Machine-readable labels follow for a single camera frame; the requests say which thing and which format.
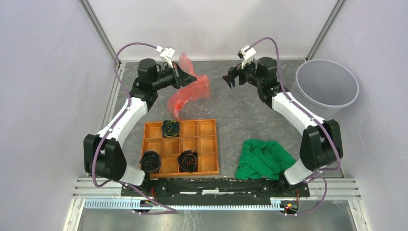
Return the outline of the red plastic trash bag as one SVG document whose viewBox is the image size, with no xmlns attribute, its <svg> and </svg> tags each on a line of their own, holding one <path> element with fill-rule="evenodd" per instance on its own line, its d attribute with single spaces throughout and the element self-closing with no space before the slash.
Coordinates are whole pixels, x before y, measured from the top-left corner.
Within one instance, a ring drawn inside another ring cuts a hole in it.
<svg viewBox="0 0 408 231">
<path fill-rule="evenodd" d="M 174 119 L 182 120 L 180 111 L 187 103 L 210 97 L 210 82 L 208 75 L 197 75 L 195 73 L 192 60 L 184 52 L 179 57 L 178 65 L 181 70 L 197 78 L 195 82 L 177 90 L 167 101 L 168 112 Z"/>
</svg>

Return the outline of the grey plastic trash bin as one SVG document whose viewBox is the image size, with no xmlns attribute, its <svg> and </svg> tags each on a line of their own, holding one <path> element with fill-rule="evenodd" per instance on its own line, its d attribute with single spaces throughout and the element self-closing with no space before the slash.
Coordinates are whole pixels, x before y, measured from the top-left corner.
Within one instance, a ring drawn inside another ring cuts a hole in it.
<svg viewBox="0 0 408 231">
<path fill-rule="evenodd" d="M 298 67 L 290 93 L 304 107 L 324 117 L 354 103 L 359 83 L 344 66 L 315 59 Z"/>
</svg>

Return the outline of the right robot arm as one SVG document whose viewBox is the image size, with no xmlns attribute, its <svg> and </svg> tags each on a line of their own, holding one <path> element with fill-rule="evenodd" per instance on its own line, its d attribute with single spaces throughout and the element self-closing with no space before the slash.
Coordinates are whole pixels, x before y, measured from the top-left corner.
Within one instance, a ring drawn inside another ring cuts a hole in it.
<svg viewBox="0 0 408 231">
<path fill-rule="evenodd" d="M 284 171 L 283 180 L 278 183 L 281 195 L 291 196 L 297 191 L 297 184 L 310 181 L 315 173 L 327 170 L 331 164 L 337 164 L 334 170 L 341 167 L 344 154 L 339 123 L 312 113 L 292 96 L 283 84 L 279 61 L 270 57 L 257 62 L 243 61 L 223 76 L 231 89 L 235 79 L 239 85 L 255 86 L 260 100 L 284 116 L 302 135 L 300 159 Z"/>
</svg>

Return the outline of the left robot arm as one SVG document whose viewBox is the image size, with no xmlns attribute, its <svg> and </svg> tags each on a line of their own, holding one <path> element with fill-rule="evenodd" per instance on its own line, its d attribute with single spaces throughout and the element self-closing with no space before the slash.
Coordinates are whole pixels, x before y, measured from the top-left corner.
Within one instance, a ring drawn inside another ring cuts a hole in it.
<svg viewBox="0 0 408 231">
<path fill-rule="evenodd" d="M 141 60 L 138 76 L 120 111 L 96 135 L 84 138 L 85 171 L 93 177 L 131 184 L 134 192 L 146 196 L 151 183 L 145 179 L 143 170 L 127 163 L 121 146 L 136 123 L 150 111 L 160 89 L 169 86 L 180 89 L 196 81 L 197 77 L 182 70 L 176 62 L 161 67 L 154 59 Z"/>
</svg>

